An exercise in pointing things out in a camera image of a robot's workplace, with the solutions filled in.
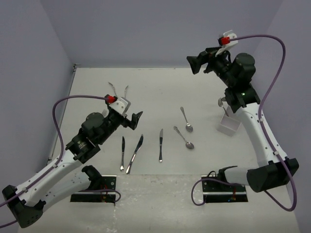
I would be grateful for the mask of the long steel fork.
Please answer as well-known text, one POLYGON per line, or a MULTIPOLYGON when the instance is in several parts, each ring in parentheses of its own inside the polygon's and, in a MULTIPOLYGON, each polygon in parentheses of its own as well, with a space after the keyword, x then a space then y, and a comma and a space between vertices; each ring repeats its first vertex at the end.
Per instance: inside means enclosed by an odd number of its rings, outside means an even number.
POLYGON ((229 117, 229 114, 228 114, 226 108, 224 107, 224 102, 226 102, 225 97, 219 98, 219 99, 218 99, 218 106, 221 107, 221 108, 224 110, 225 115, 226 115, 227 117, 229 117))

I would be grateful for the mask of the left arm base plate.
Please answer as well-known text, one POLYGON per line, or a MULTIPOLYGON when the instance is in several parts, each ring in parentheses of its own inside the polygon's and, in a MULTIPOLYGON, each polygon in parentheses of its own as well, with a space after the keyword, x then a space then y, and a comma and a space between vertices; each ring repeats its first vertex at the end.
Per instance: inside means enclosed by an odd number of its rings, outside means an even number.
POLYGON ((100 190, 115 190, 116 189, 116 175, 102 175, 102 177, 93 186, 87 190, 89 192, 74 193, 70 197, 70 202, 81 203, 116 203, 118 194, 115 192, 100 192, 100 190))

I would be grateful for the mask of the long steel knife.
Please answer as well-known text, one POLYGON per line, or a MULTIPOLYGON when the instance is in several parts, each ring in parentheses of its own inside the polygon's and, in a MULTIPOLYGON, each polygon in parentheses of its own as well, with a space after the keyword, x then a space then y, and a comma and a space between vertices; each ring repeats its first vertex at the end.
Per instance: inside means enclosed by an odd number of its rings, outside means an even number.
POLYGON ((143 139, 144 139, 144 136, 143 136, 143 134, 142 134, 142 135, 140 136, 140 139, 139 139, 139 141, 138 141, 138 144, 137 144, 137 146, 136 146, 136 148, 135 148, 135 150, 134 150, 134 153, 133 153, 133 155, 132 155, 132 157, 131 157, 131 160, 130 160, 130 162, 129 162, 129 164, 128 164, 128 167, 127 167, 127 169, 126 169, 126 174, 127 174, 127 175, 130 174, 130 172, 131 172, 131 168, 132 168, 134 159, 135 159, 135 157, 136 157, 136 155, 137 155, 137 152, 140 150, 140 148, 141 148, 141 146, 142 146, 142 144, 143 144, 143 139))

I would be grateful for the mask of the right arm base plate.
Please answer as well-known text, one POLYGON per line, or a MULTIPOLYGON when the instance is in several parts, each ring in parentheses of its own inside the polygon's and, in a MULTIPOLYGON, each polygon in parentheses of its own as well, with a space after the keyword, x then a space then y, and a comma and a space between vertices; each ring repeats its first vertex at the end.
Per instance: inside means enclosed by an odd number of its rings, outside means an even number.
POLYGON ((248 202, 243 185, 228 186, 212 181, 202 181, 204 203, 248 202))

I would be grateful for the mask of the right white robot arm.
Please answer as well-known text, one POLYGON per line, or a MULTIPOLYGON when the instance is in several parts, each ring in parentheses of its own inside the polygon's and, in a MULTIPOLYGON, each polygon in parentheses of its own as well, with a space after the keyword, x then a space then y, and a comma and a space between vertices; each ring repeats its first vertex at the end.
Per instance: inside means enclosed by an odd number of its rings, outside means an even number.
POLYGON ((299 163, 290 159, 274 137, 263 112, 260 98, 251 85, 256 72, 255 59, 239 53, 233 61, 230 52, 217 54, 218 47, 207 48, 198 56, 187 56, 193 74, 206 64, 204 73, 214 72, 227 86, 225 100, 233 115, 243 124, 257 157, 257 168, 239 169, 237 166, 220 169, 217 186, 229 190, 234 183, 248 185, 254 192, 262 192, 290 181, 299 163))

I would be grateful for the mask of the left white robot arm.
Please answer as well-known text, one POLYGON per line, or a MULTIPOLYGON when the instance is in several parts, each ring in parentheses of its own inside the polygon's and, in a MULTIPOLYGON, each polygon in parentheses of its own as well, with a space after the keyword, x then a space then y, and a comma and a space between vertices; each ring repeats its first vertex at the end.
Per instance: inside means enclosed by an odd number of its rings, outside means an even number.
POLYGON ((62 154, 28 181, 5 187, 2 190, 5 204, 19 226, 31 226, 51 206, 76 192, 97 190, 102 176, 94 166, 85 163, 119 126, 134 130, 141 115, 142 112, 132 114, 129 120, 114 109, 107 116, 89 114, 62 154))

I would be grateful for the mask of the ornate handle steel spoon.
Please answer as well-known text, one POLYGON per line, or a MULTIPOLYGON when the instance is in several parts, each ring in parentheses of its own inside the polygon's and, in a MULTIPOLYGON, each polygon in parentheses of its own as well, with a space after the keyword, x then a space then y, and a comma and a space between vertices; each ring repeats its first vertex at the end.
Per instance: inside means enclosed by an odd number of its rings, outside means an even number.
POLYGON ((179 129, 174 126, 173 129, 181 136, 181 138, 184 140, 185 142, 185 146, 186 148, 190 149, 190 150, 193 150, 194 149, 194 144, 192 144, 190 141, 188 141, 182 134, 181 132, 179 131, 179 129))

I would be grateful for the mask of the plain steel spoon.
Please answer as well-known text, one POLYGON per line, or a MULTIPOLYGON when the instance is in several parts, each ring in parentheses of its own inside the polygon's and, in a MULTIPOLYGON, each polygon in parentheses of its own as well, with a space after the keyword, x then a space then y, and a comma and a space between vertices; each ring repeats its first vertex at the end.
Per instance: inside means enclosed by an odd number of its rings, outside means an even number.
POLYGON ((185 119, 185 121, 186 121, 186 126, 185 126, 186 130, 187 130, 189 133, 193 132, 193 127, 192 127, 191 124, 189 124, 189 122, 188 122, 188 120, 187 120, 187 117, 186 117, 184 108, 183 108, 183 107, 180 107, 180 110, 181 110, 181 112, 182 112, 182 114, 183 114, 183 116, 184 116, 184 119, 185 119))

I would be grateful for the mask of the clear plastic utensil container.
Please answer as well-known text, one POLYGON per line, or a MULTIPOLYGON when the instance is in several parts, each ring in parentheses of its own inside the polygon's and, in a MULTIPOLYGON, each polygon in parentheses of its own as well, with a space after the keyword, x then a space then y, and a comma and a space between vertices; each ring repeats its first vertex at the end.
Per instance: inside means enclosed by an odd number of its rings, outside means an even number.
POLYGON ((239 120, 223 114, 216 129, 217 131, 232 137, 239 130, 240 126, 241 122, 239 120))

